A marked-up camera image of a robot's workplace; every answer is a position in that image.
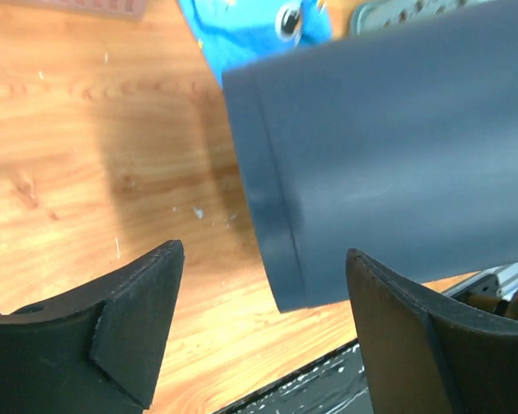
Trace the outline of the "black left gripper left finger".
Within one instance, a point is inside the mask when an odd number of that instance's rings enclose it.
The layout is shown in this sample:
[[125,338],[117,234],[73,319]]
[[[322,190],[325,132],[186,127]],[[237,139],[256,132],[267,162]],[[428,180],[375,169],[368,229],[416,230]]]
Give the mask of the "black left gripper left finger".
[[181,241],[0,313],[0,413],[141,413],[152,405],[180,289]]

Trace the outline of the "dark navy round bin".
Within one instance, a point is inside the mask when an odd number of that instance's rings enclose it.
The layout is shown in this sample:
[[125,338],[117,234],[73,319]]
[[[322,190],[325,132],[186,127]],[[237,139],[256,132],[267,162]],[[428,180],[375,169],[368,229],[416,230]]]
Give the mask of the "dark navy round bin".
[[518,1],[223,76],[279,311],[347,298],[355,248],[425,283],[518,262]]

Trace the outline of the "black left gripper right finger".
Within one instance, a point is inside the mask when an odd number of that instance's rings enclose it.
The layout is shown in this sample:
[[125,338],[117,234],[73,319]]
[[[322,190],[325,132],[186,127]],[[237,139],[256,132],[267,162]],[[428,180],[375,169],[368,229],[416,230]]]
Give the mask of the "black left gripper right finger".
[[346,279],[375,413],[518,413],[518,322],[424,287],[359,249]]

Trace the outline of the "light blue perforated basket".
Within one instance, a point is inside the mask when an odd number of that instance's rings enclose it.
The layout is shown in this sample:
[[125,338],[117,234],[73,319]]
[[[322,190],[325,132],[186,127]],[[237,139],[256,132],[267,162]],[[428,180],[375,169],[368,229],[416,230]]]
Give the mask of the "light blue perforated basket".
[[458,9],[487,3],[484,0],[387,0],[365,1],[352,12],[349,36],[357,36],[404,22],[449,14]]

